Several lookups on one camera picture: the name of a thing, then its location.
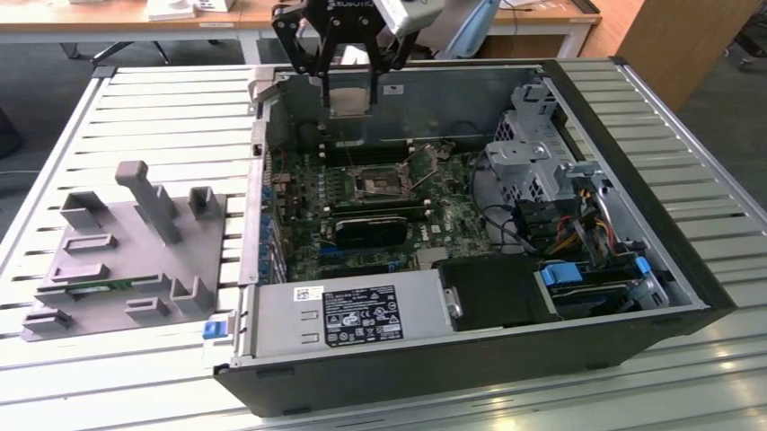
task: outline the office floor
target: office floor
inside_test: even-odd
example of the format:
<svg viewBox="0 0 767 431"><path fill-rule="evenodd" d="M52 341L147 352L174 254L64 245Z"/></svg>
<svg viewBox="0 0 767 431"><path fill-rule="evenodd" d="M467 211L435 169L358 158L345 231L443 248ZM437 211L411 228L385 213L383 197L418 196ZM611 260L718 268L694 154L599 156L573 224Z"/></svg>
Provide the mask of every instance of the office floor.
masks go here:
<svg viewBox="0 0 767 431"><path fill-rule="evenodd" d="M94 55L104 47L83 44L80 51ZM242 63L240 45L234 41L216 46L206 41L163 42L163 47L176 66ZM721 58L679 116L767 207L767 61L741 72L742 57L739 48L733 48L730 57ZM0 172L39 170L86 89L91 65L86 60L68 60L58 45L0 45L0 65L0 106L27 139L22 149L0 159ZM162 61L146 42L104 65L162 66ZM34 174L0 175L0 238L34 181Z"/></svg>

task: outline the metal grated table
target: metal grated table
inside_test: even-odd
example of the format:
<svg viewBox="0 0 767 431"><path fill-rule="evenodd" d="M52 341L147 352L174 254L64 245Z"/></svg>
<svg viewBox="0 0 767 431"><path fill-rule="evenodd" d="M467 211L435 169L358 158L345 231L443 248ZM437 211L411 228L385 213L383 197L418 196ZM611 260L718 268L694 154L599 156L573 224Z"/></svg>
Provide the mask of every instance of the metal grated table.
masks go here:
<svg viewBox="0 0 767 431"><path fill-rule="evenodd" d="M172 197L199 185L227 194L219 311L238 305L250 67L126 68L90 82L0 245L0 423L132 430L767 428L767 217L630 68L605 60L561 63L737 312L617 368L280 420L251 415L212 380L211 352L227 355L231 347L203 345L200 322L24 342L20 322L64 226L56 208L79 189L127 200L112 185L122 160L147 161L150 180Z"/></svg>

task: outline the wooden cabinet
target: wooden cabinet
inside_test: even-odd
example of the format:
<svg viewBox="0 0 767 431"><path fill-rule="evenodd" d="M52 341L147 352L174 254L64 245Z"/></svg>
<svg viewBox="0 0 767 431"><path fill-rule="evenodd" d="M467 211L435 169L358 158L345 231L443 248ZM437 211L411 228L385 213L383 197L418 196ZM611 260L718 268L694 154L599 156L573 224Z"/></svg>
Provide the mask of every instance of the wooden cabinet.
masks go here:
<svg viewBox="0 0 767 431"><path fill-rule="evenodd" d="M582 57L622 56L678 110L761 0L593 0L602 22Z"/></svg>

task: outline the warning label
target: warning label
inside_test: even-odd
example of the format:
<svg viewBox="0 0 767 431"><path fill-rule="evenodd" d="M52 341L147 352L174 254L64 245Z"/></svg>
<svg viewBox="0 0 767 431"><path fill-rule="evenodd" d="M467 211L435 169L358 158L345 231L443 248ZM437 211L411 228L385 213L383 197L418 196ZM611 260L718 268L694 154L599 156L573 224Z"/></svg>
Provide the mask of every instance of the warning label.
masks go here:
<svg viewBox="0 0 767 431"><path fill-rule="evenodd" d="M394 286L325 292L323 307L325 343L330 347L405 337Z"/></svg>

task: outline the blue latch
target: blue latch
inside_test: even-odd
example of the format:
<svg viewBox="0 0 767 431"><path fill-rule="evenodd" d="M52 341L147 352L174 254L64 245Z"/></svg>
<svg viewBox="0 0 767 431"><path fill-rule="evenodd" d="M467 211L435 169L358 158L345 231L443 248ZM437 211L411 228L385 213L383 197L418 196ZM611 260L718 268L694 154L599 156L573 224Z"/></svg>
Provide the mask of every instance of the blue latch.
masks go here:
<svg viewBox="0 0 767 431"><path fill-rule="evenodd" d="M223 339L227 337L227 321L207 321L203 328L203 339Z"/></svg>
<svg viewBox="0 0 767 431"><path fill-rule="evenodd" d="M553 263L541 271L547 286L585 281L578 265L573 262Z"/></svg>
<svg viewBox="0 0 767 431"><path fill-rule="evenodd" d="M639 270L642 271L643 274L649 274L651 271L650 268L650 262L647 261L646 258L639 257L634 260L634 263L637 263L637 268L639 268Z"/></svg>

